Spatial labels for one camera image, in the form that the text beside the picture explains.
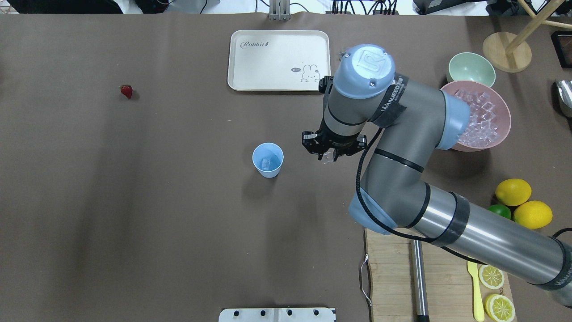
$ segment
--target lemon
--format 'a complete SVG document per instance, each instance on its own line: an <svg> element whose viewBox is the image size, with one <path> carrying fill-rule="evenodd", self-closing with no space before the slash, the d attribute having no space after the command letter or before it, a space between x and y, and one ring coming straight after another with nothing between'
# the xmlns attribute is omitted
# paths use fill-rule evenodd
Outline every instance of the lemon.
<svg viewBox="0 0 572 322"><path fill-rule="evenodd" d="M488 316L496 322L511 322L516 316L513 302L500 294L489 295L485 301L484 309Z"/></svg>
<svg viewBox="0 0 572 322"><path fill-rule="evenodd" d="M484 286L490 289L499 289L505 284L505 275L503 272L489 265L481 265L479 269L479 279Z"/></svg>
<svg viewBox="0 0 572 322"><path fill-rule="evenodd" d="M507 206L518 206L525 203L532 195L530 184L523 179L507 179L495 190L496 198Z"/></svg>
<svg viewBox="0 0 572 322"><path fill-rule="evenodd" d="M514 221L522 226L537 229L552 221L552 209L542 201L529 201L514 210Z"/></svg>

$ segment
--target rabbit logo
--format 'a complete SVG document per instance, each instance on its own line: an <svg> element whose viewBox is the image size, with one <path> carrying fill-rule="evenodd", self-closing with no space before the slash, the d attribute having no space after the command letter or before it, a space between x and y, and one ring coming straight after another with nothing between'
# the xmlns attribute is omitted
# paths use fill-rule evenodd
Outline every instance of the rabbit logo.
<svg viewBox="0 0 572 322"><path fill-rule="evenodd" d="M320 72L318 71L318 66L316 65L304 65L304 72L302 73L303 83L317 83L320 81Z"/></svg>

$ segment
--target blue paper cup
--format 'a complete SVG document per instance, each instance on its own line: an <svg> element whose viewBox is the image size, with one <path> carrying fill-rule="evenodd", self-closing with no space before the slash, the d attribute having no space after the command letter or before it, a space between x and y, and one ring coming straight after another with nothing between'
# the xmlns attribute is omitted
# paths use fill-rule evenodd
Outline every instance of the blue paper cup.
<svg viewBox="0 0 572 322"><path fill-rule="evenodd" d="M257 146L252 153L252 163L254 163L256 170L265 178L277 176L283 161L284 153L274 143L263 143Z"/></svg>

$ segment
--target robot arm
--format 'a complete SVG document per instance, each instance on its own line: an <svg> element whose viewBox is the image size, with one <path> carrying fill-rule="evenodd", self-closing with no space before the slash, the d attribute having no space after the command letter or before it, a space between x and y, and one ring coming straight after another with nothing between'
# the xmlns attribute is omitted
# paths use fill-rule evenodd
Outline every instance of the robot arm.
<svg viewBox="0 0 572 322"><path fill-rule="evenodd" d="M376 221L406 227L448 247L524 279L572 308L572 247L540 235L421 181L434 149L447 150L468 123L468 106L436 89L395 73L383 48L359 45L345 53L335 76L320 83L324 117L320 129L303 132L303 145L334 160L366 147L360 131L371 121L384 128L360 183ZM363 226L389 234L355 195L349 207Z"/></svg>

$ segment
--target yellow spatula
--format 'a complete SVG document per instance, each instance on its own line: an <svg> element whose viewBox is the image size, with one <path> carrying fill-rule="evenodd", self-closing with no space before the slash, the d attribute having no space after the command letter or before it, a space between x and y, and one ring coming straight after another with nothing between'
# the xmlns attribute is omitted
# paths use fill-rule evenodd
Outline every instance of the yellow spatula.
<svg viewBox="0 0 572 322"><path fill-rule="evenodd" d="M467 271L472 277L472 315L475 317L475 320L483 322L483 298L480 296L479 273L476 263L467 261Z"/></svg>

